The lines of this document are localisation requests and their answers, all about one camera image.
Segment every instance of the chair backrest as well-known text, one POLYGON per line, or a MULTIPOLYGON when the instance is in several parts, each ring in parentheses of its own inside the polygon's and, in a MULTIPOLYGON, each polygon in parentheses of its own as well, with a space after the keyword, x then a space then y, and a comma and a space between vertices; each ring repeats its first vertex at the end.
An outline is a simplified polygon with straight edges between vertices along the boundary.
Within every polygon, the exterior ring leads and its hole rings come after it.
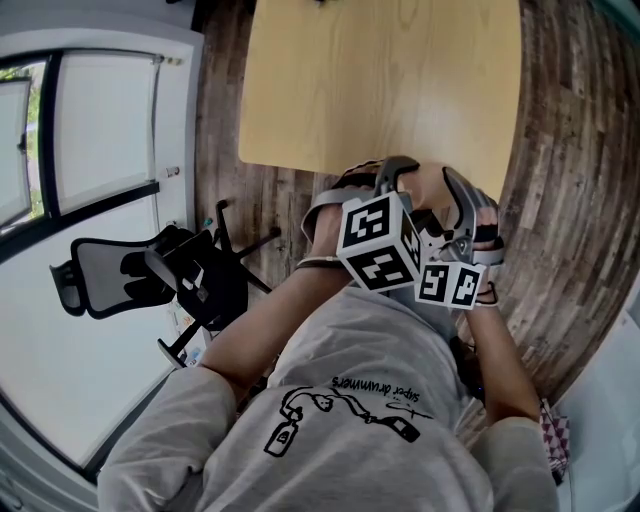
POLYGON ((142 242, 79 238, 71 244, 71 260, 51 267, 63 307, 70 314, 86 311, 102 319, 130 309, 167 304, 175 291, 145 263, 145 251, 170 252, 193 234, 168 226, 142 242))
POLYGON ((71 262, 66 261, 59 267, 49 266, 49 270, 53 276, 53 282, 56 285, 60 302, 65 311, 73 316, 84 315, 86 308, 80 300, 80 292, 76 285, 71 262))

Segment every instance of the gray t-shirt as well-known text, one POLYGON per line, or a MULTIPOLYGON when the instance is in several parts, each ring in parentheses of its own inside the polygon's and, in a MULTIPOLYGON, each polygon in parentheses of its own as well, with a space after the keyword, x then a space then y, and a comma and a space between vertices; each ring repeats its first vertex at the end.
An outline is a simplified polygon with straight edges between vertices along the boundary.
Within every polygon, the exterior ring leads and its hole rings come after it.
POLYGON ((347 288, 237 421, 222 377, 174 372, 109 456, 100 509, 557 510, 540 427, 503 420, 469 453, 452 433, 466 401, 428 324, 347 288))

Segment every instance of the wooden floor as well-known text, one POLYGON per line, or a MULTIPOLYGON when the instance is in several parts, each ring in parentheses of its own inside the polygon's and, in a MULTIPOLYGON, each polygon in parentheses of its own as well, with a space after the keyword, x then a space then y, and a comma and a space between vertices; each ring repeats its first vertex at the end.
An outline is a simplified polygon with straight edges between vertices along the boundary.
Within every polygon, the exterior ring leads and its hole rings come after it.
MULTIPOLYGON (((587 0, 522 0, 521 22, 497 288, 538 390, 553 400, 597 350, 640 268, 640 47, 587 0)), ((235 0, 205 18, 196 208, 201 223, 217 200, 234 199, 227 219, 238 247, 280 226, 279 241, 245 260, 275 286, 307 250, 299 226, 313 194, 335 178, 238 160, 250 30, 235 0)), ((482 424, 477 408, 467 438, 482 424)))

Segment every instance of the white window blind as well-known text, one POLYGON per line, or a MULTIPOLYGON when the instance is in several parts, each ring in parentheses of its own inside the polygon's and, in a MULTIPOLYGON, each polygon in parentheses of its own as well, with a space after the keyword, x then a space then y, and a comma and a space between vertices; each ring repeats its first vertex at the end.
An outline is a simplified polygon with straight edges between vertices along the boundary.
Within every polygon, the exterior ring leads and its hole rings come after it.
POLYGON ((26 155, 19 149, 25 134, 31 81, 0 82, 0 226, 31 208, 26 155))
POLYGON ((62 213, 153 177, 156 70, 150 56, 62 59, 54 131, 62 213))

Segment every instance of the chair leg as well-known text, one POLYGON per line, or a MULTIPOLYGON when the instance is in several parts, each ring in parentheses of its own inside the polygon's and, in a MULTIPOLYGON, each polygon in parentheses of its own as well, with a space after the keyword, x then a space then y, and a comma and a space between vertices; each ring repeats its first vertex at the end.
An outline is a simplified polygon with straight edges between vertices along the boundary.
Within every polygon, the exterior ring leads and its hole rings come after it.
POLYGON ((187 343, 189 343, 191 338, 193 338, 198 332, 198 329, 200 329, 200 324, 198 322, 193 322, 170 347, 162 341, 162 339, 158 338, 158 347, 160 348, 160 351, 169 361, 171 361, 171 364, 175 368, 185 367, 185 364, 178 359, 178 356, 180 355, 180 352, 184 350, 184 347, 187 346, 187 343))
POLYGON ((261 238, 256 243, 251 244, 249 247, 245 247, 241 251, 237 252, 236 256, 238 257, 238 259, 241 260, 245 256, 248 256, 252 252, 257 251, 258 249, 260 249, 260 247, 262 247, 264 244, 267 244, 267 243, 271 242, 271 240, 274 240, 274 239, 278 238, 281 233, 282 232, 280 231, 280 228, 271 228, 269 230, 269 234, 267 236, 265 236, 264 238, 261 238))
POLYGON ((240 265, 242 270, 244 271, 244 275, 247 278, 247 281, 251 283, 256 288, 262 290, 264 293, 271 293, 271 288, 269 288, 266 284, 264 284, 257 276, 252 274, 246 267, 240 265))
POLYGON ((222 212, 227 206, 229 206, 229 203, 226 199, 216 203, 216 220, 218 221, 218 230, 220 232, 220 248, 223 252, 233 252, 227 224, 224 221, 224 213, 222 212))

